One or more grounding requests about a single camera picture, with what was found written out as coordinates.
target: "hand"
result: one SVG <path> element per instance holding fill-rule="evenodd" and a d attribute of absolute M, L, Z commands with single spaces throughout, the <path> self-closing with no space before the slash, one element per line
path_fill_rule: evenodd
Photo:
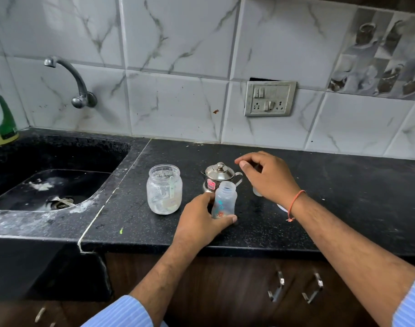
<path fill-rule="evenodd" d="M 238 218 L 234 214 L 213 219 L 208 212 L 208 203 L 214 198 L 214 194 L 204 193 L 185 206 L 174 234 L 173 244 L 187 248 L 196 255 L 223 229 L 237 221 Z"/>
<path fill-rule="evenodd" d="M 262 173 L 256 171 L 249 162 L 260 164 Z M 295 195 L 300 191 L 285 161 L 265 151 L 243 155 L 235 159 L 235 164 L 239 164 L 253 187 L 263 197 L 285 209 L 289 209 Z"/>

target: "plastic jar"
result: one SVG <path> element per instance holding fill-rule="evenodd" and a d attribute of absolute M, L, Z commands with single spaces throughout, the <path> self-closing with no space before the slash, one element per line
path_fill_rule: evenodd
<path fill-rule="evenodd" d="M 222 181 L 215 191 L 215 202 L 212 208 L 212 218 L 218 219 L 229 214 L 235 214 L 235 203 L 238 194 L 236 185 L 231 181 Z"/>
<path fill-rule="evenodd" d="M 178 167 L 161 164 L 152 167 L 147 181 L 147 202 L 157 214 L 172 214 L 182 203 L 183 183 Z"/>

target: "steel lid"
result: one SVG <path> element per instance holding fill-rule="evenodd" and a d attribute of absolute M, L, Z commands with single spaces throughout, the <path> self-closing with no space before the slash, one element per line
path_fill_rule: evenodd
<path fill-rule="evenodd" d="M 230 167 L 224 165 L 223 162 L 209 166 L 206 169 L 205 174 L 212 180 L 218 181 L 230 180 L 235 176 L 234 171 Z"/>

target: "tile backsplash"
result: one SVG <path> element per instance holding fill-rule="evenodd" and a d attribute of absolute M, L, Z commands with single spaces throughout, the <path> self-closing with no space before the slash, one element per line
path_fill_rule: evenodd
<path fill-rule="evenodd" d="M 0 0 L 0 92 L 19 128 L 415 159 L 415 14 L 352 3 Z M 251 77 L 297 81 L 291 116 L 245 117 Z"/>

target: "faucet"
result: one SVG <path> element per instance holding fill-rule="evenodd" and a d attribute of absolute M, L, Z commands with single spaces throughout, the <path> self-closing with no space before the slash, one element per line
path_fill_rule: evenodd
<path fill-rule="evenodd" d="M 72 98 L 71 104 L 78 109 L 83 107 L 95 107 L 97 105 L 96 96 L 93 93 L 88 92 L 80 73 L 71 65 L 70 62 L 59 56 L 49 56 L 44 60 L 44 65 L 47 67 L 56 67 L 57 63 L 66 68 L 74 76 L 77 86 L 79 87 L 79 96 Z"/>

